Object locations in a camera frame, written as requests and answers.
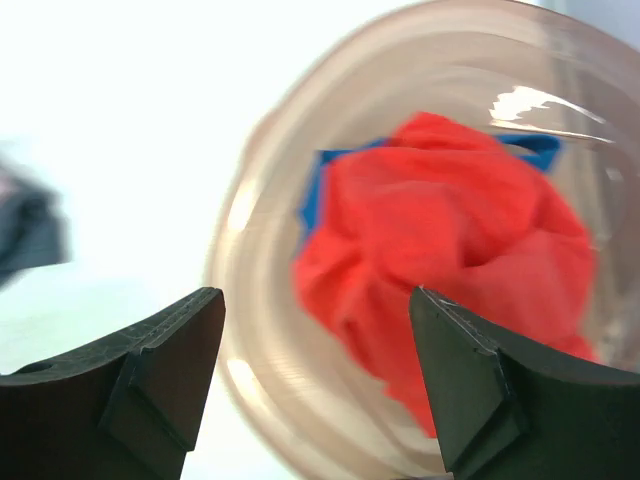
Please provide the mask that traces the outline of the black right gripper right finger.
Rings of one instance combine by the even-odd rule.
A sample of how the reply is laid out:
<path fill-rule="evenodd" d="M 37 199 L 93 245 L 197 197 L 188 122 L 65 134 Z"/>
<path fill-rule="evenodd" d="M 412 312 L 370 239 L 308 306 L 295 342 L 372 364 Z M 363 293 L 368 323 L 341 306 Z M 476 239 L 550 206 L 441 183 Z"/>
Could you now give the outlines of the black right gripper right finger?
<path fill-rule="evenodd" d="M 409 314 L 454 478 L 638 478 L 638 374 L 544 346 L 423 288 Z"/>

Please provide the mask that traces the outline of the red tank top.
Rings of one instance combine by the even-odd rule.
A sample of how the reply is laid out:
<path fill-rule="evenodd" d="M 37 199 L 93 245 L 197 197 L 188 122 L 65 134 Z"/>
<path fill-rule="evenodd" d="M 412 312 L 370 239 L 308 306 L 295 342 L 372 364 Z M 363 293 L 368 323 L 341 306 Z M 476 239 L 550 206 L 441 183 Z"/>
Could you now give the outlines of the red tank top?
<path fill-rule="evenodd" d="M 428 436 L 436 429 L 408 307 L 421 286 L 564 353 L 595 276 L 590 235 L 519 147 L 419 113 L 387 144 L 326 169 L 322 218 L 292 265 L 302 308 L 381 380 Z"/>

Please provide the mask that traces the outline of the blue tank top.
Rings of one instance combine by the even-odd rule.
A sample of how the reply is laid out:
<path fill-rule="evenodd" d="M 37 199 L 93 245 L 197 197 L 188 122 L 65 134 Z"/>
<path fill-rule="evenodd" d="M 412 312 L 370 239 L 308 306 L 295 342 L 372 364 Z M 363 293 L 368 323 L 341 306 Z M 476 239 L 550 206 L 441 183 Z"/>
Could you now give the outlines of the blue tank top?
<path fill-rule="evenodd" d="M 523 149 L 524 153 L 517 154 L 517 157 L 542 173 L 551 171 L 563 147 L 559 138 L 547 134 L 497 134 L 494 135 L 494 138 L 503 146 Z M 347 154 L 382 147 L 386 144 L 386 138 L 379 138 L 357 148 L 319 150 L 316 152 L 315 164 L 297 210 L 297 217 L 302 226 L 301 246 L 308 242 L 322 218 L 322 197 L 325 190 L 324 183 L 327 167 Z"/>

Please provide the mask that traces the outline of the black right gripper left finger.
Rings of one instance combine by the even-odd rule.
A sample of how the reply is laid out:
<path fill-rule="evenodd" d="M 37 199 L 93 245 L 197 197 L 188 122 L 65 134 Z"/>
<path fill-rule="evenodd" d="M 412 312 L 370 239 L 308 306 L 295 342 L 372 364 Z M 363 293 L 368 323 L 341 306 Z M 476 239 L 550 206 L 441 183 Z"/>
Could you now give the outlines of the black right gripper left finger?
<path fill-rule="evenodd" d="M 4 479 L 178 479 L 225 322 L 203 287 L 145 320 L 1 378 Z"/>

